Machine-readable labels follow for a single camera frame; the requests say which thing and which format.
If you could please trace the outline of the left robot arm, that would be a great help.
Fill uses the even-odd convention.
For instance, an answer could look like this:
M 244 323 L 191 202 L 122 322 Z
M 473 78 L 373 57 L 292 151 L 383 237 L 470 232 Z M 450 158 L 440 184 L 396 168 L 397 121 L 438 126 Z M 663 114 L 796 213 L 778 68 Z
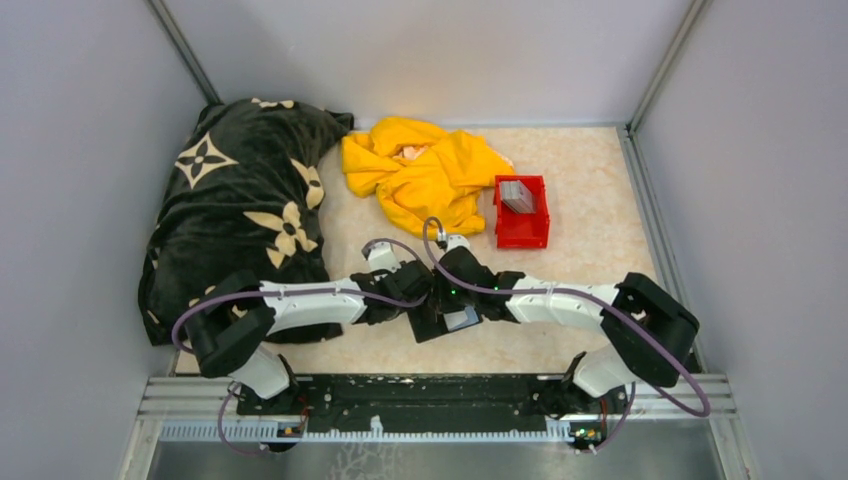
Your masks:
M 300 388 L 288 362 L 263 347 L 268 336 L 390 321 L 424 304 L 433 284 L 420 261 L 322 283 L 260 281 L 241 271 L 190 307 L 175 323 L 172 339 L 187 339 L 183 349 L 195 357 L 201 376 L 238 382 L 273 412 L 285 414 L 297 406 Z

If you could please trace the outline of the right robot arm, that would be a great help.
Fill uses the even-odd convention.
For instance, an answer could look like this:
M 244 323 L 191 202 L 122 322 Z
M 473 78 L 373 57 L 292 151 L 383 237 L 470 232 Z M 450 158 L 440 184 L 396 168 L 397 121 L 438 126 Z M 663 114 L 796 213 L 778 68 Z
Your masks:
M 492 321 L 549 323 L 583 329 L 606 345 L 578 358 L 563 385 L 576 412 L 590 411 L 614 388 L 642 381 L 671 388 L 681 376 L 700 323 L 644 274 L 617 284 L 570 285 L 523 272 L 492 272 L 466 247 L 447 250 L 434 264 L 454 295 Z

